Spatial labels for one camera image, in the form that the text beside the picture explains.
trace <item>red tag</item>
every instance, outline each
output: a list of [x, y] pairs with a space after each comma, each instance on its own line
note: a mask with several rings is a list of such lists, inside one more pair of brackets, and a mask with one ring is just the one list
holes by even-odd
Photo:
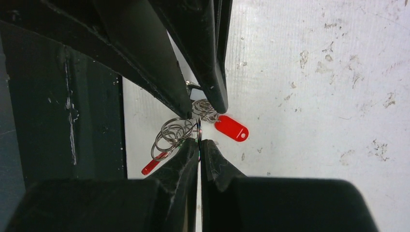
[[245, 141], [249, 136], [249, 131], [246, 127], [226, 115], [219, 116], [218, 122], [215, 123], [215, 128], [238, 142]]
[[[167, 152], [161, 152], [161, 154], [159, 154], [157, 157], [157, 159], [162, 158], [163, 156], [166, 156]], [[149, 164], [147, 164], [145, 166], [145, 168], [142, 169], [141, 173], [142, 175], [148, 175], [152, 169], [154, 169], [158, 164], [160, 163], [160, 161], [156, 161], [156, 160], [151, 160], [151, 162]]]

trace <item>white surface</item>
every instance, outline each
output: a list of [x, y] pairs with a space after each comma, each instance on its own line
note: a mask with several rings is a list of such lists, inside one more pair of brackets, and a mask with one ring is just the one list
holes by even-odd
[[[204, 138], [247, 175], [351, 181], [381, 231], [408, 231], [409, 40], [405, 0], [234, 0], [228, 115], [249, 138], [205, 123]], [[128, 81], [124, 112], [128, 175], [142, 178], [175, 115]]]

